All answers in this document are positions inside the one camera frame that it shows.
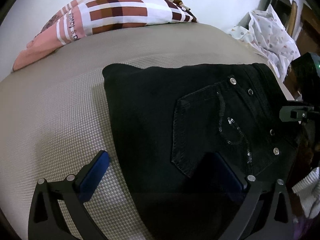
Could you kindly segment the white dotted cloth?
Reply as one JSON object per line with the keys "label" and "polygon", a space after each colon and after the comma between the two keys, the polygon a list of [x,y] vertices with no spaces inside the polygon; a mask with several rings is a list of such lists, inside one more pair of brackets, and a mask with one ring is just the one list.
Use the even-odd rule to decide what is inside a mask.
{"label": "white dotted cloth", "polygon": [[283,82],[290,63],[300,57],[294,39],[287,33],[271,5],[265,11],[252,10],[249,16],[247,28],[237,25],[226,33],[265,57]]}

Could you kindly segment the brown wooden wardrobe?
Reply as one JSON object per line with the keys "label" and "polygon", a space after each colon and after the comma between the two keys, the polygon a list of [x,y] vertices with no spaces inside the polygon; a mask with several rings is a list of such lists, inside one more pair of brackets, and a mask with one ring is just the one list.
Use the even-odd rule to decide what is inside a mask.
{"label": "brown wooden wardrobe", "polygon": [[319,19],[306,0],[268,0],[303,55],[319,54]]}

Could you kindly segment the purple cloth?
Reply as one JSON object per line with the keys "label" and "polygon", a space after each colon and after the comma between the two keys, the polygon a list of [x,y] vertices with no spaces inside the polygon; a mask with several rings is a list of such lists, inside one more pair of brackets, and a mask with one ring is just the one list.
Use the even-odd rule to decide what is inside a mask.
{"label": "purple cloth", "polygon": [[318,223],[319,215],[307,218],[305,215],[293,215],[293,239],[308,239],[314,226]]}

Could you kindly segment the black denim pants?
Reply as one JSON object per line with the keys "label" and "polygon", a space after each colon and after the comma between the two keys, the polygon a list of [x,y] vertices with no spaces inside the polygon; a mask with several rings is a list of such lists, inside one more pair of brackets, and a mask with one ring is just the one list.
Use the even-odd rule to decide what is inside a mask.
{"label": "black denim pants", "polygon": [[221,153],[261,173],[283,153],[292,163],[303,129],[284,123],[287,100],[262,64],[103,69],[116,154],[154,239],[219,239],[236,184]]}

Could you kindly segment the beige woven bed sheet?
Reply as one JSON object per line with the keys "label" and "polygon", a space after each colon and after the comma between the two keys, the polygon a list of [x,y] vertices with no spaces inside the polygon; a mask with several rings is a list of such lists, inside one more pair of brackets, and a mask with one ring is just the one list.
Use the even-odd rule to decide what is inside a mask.
{"label": "beige woven bed sheet", "polygon": [[267,63],[251,46],[205,24],[121,29],[83,38],[1,82],[1,210],[21,239],[40,178],[61,180],[99,150],[112,158],[103,68]]}

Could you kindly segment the pink brown patterned pillow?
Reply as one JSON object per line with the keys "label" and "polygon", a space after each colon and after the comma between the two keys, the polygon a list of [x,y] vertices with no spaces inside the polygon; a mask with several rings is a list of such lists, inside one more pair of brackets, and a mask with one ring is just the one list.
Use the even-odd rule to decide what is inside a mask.
{"label": "pink brown patterned pillow", "polygon": [[124,28],[196,21],[181,0],[72,0],[19,53],[12,70],[20,70],[67,44],[91,35]]}

